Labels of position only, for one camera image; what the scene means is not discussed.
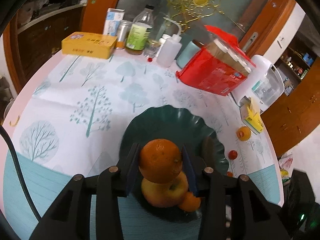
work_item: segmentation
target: white appliance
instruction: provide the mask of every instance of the white appliance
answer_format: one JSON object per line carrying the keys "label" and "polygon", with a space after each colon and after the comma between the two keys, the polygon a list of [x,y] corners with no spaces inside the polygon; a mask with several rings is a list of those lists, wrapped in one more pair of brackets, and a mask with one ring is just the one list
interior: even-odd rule
{"label": "white appliance", "polygon": [[254,55],[256,68],[231,94],[238,106],[254,98],[261,112],[266,111],[284,92],[284,84],[276,67],[266,58]]}

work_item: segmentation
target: apple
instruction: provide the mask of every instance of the apple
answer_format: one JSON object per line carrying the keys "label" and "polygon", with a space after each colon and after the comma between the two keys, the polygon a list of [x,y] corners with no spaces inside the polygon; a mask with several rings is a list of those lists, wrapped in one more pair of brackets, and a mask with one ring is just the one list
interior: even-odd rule
{"label": "apple", "polygon": [[184,172],[171,182],[153,183],[145,178],[141,182],[141,191],[145,199],[154,207],[173,207],[180,204],[189,189],[187,176]]}

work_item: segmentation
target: red tomato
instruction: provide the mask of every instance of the red tomato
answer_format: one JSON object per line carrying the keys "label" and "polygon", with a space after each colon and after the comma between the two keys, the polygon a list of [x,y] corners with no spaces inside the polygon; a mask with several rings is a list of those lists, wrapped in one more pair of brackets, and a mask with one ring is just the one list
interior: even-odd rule
{"label": "red tomato", "polygon": [[228,157],[230,160],[235,160],[238,157],[238,153],[235,150],[229,152]]}

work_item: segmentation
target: pink table edge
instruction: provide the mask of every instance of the pink table edge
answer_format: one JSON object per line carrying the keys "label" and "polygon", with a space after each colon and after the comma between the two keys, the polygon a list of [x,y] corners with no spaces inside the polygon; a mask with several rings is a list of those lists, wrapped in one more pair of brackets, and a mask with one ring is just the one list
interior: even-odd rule
{"label": "pink table edge", "polygon": [[[116,51],[116,54],[119,56],[123,55],[124,57],[136,57],[133,55],[129,55],[123,51]],[[29,102],[33,92],[35,89],[41,84],[41,82],[48,76],[48,74],[55,68],[57,64],[65,57],[66,55],[62,54],[62,51],[60,50],[58,53],[56,53],[53,57],[51,57],[28,81],[28,83],[24,86],[22,91],[17,96],[14,104],[12,105],[11,109],[9,110],[4,123],[3,127],[7,131],[10,138],[12,138],[13,132],[15,127],[10,126],[9,122],[15,123],[17,118],[21,116],[23,110],[25,109],[27,103]],[[179,68],[176,66],[176,64],[173,64],[173,66],[170,67],[171,70],[179,70]],[[280,202],[279,205],[283,205],[284,203],[284,193],[283,193],[283,185],[282,185],[282,179],[280,174],[280,168],[278,165],[278,160],[276,157],[276,152],[274,151],[270,136],[266,129],[264,130],[263,134],[266,136],[273,161],[276,167],[276,173],[279,183],[279,190],[280,190]],[[5,160],[7,156],[8,147],[5,141],[1,138],[0,139],[0,149],[2,154],[0,155],[0,178],[3,178],[4,176],[4,166],[5,166]],[[5,210],[4,210],[4,202],[3,202],[3,179],[0,179],[0,209],[2,210],[2,213],[5,216]]]}

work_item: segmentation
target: green plate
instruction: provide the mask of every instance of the green plate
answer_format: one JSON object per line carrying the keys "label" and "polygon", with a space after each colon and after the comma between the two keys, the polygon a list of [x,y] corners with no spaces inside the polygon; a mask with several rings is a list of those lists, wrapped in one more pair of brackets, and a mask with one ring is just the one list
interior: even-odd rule
{"label": "green plate", "polygon": [[[208,127],[201,117],[191,114],[189,110],[170,105],[148,108],[130,122],[121,141],[119,157],[127,156],[135,142],[143,147],[147,142],[159,138],[174,142],[179,149],[183,144],[188,144],[196,155],[201,155],[201,145],[206,137],[212,138],[214,143],[215,167],[225,175],[229,162],[224,156],[224,146],[218,141],[214,129]],[[141,181],[142,175],[139,173],[132,193],[148,212],[173,222],[190,222],[199,218],[196,212],[185,213],[178,207],[151,206],[141,193]]]}

